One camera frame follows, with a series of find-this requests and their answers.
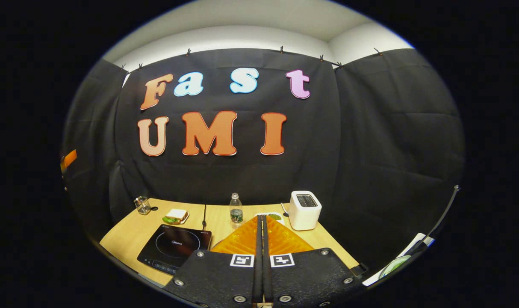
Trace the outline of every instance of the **white toaster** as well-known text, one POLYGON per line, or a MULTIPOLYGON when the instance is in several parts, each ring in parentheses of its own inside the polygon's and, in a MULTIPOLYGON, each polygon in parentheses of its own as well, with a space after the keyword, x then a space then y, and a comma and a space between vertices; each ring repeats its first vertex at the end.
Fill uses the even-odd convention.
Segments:
POLYGON ((312 230, 316 227, 322 205, 310 191, 292 191, 288 216, 294 230, 312 230))

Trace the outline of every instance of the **glass cup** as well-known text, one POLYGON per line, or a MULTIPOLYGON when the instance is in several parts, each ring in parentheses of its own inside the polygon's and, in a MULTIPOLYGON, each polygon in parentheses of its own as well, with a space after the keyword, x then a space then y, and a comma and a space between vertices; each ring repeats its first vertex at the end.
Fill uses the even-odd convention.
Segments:
POLYGON ((134 199, 134 205, 136 205, 136 210, 138 213, 142 215, 148 215, 151 211, 150 201, 146 197, 137 197, 134 199))

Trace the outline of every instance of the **black curtain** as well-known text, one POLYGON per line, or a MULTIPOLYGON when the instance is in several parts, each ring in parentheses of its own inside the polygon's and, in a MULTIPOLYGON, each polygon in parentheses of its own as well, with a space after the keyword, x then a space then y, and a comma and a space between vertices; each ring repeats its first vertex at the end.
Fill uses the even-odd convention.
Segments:
POLYGON ((442 215, 464 168, 463 127, 449 90, 415 49, 334 70, 341 147, 323 226, 375 273, 442 215), (351 226, 342 234, 337 226, 351 226))
POLYGON ((84 230, 98 241, 114 226, 109 210, 109 174, 118 159, 113 131, 115 103, 126 74, 108 61, 97 62, 77 90, 64 127, 60 156, 77 152, 64 182, 84 230))
POLYGON ((220 49, 165 59, 131 72, 123 86, 115 119, 115 146, 120 156, 110 194, 115 221, 134 209, 131 199, 147 195, 189 203, 229 204, 239 193, 244 205, 288 202, 294 190, 310 190, 329 207, 333 196, 339 156, 339 97, 329 62, 310 56, 262 49, 220 49), (259 77, 251 93, 232 93, 231 73, 237 68, 255 68, 259 77), (306 99, 294 97, 287 72, 302 70, 309 76, 306 99), (175 96, 178 79, 189 72, 203 74, 198 95, 175 96), (140 110, 146 82, 172 74, 158 104, 140 110), (182 115, 201 113, 211 125, 220 111, 234 111, 234 156, 199 152, 185 156, 186 124, 182 115), (265 156, 263 113, 282 113, 282 145, 285 152, 265 156), (166 149, 156 157, 140 148, 138 121, 150 119, 150 144, 155 146, 157 117, 166 124, 166 149), (121 192, 130 195, 121 197, 121 192))

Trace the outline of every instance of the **plastic water bottle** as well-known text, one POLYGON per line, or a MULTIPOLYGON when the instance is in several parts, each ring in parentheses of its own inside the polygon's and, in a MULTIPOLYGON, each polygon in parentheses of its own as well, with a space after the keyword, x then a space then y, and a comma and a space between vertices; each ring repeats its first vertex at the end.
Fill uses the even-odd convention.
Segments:
POLYGON ((240 203, 238 193, 234 192, 231 195, 229 211, 231 215, 231 223, 233 225, 233 229, 237 229, 238 227, 242 226, 244 218, 242 216, 242 203, 240 203))

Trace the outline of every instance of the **black induction cooker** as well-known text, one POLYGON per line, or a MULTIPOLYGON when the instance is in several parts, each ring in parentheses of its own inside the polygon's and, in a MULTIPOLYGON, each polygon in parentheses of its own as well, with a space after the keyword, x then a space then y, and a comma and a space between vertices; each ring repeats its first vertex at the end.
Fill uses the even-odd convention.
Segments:
POLYGON ((209 249, 211 237, 210 231, 161 225, 138 255, 138 261, 174 275, 193 251, 209 249))

